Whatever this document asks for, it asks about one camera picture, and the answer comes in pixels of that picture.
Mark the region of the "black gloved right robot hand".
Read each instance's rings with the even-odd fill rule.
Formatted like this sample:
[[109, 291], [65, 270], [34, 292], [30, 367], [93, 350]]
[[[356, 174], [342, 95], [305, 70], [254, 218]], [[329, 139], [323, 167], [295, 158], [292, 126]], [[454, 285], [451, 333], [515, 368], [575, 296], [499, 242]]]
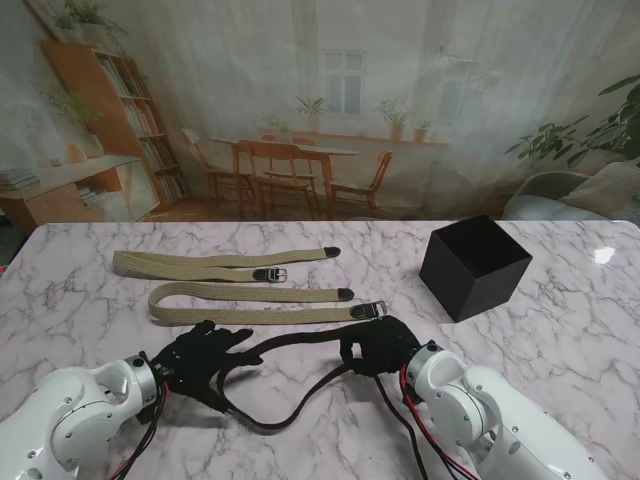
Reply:
[[343, 362], [368, 377], [400, 371], [421, 347], [409, 327], [390, 315], [341, 328], [339, 341]]

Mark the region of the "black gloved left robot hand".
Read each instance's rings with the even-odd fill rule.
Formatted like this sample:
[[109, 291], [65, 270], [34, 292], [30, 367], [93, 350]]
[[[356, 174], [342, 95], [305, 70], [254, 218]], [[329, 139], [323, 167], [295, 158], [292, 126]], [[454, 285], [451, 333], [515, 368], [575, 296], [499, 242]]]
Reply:
[[209, 320], [196, 324], [179, 335], [150, 361], [173, 393], [194, 399], [218, 412], [228, 410], [227, 403], [210, 382], [221, 370], [231, 366], [260, 365], [257, 354], [230, 353], [229, 350], [253, 335], [251, 329], [236, 332], [217, 328]]

